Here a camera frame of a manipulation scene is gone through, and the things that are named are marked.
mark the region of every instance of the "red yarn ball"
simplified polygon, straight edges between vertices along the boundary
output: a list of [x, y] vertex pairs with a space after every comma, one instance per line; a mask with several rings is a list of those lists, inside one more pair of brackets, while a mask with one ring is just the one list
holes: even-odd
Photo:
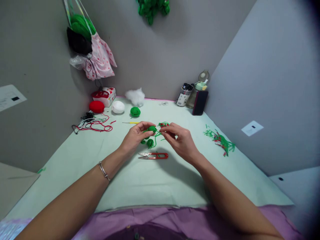
[[94, 113], [103, 113], [104, 104], [100, 101], [92, 101], [89, 105], [89, 109]]

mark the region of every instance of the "hand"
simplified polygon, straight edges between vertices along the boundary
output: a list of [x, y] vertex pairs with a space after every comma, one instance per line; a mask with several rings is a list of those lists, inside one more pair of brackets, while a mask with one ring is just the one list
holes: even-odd
[[151, 122], [139, 122], [137, 125], [130, 128], [128, 134], [123, 139], [119, 149], [131, 157], [141, 141], [154, 134], [153, 131], [143, 132], [150, 126], [156, 125]]
[[180, 157], [190, 164], [194, 163], [200, 152], [194, 144], [188, 129], [180, 127], [178, 124], [170, 123], [170, 126], [161, 128], [160, 132]]

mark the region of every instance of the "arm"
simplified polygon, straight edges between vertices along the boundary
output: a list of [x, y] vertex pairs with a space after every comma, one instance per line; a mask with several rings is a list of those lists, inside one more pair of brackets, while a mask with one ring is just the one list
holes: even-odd
[[[140, 142], [153, 135], [144, 132], [153, 123], [140, 122], [130, 129], [120, 147], [102, 161], [112, 179], [123, 163], [130, 158]], [[79, 178], [49, 203], [17, 236], [26, 239], [71, 239], [96, 209], [109, 181], [98, 165]]]
[[246, 239], [283, 239], [260, 210], [198, 151], [189, 130], [171, 123], [160, 132], [177, 154], [198, 170], [218, 212]]

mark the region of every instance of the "red and white box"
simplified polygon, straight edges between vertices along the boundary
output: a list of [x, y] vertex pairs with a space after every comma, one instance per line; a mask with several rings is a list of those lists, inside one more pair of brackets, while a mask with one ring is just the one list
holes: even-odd
[[104, 87], [102, 91], [97, 91], [91, 94], [94, 101], [103, 102], [105, 107], [110, 107], [116, 97], [116, 89]]

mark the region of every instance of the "forearm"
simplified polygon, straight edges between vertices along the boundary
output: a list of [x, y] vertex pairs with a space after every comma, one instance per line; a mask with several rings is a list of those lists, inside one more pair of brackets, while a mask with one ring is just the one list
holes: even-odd
[[244, 234], [281, 237], [260, 210], [202, 154], [195, 158], [191, 162], [209, 187], [213, 204], [225, 220]]
[[[102, 166], [112, 179], [124, 161], [124, 152], [116, 150]], [[96, 165], [47, 205], [16, 239], [71, 239], [94, 212], [108, 184]]]

